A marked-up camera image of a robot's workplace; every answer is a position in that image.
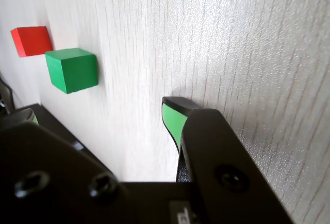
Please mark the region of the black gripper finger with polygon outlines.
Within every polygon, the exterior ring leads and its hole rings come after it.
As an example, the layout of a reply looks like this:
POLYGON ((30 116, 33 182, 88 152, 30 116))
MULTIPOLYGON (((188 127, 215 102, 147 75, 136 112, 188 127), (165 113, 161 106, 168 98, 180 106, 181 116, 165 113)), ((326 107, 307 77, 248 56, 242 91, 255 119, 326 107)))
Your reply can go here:
POLYGON ((133 223, 115 176, 27 120, 1 122, 1 223, 133 223))
POLYGON ((179 153, 176 179, 192 184, 201 222, 292 222, 218 110, 163 97, 162 121, 179 153))

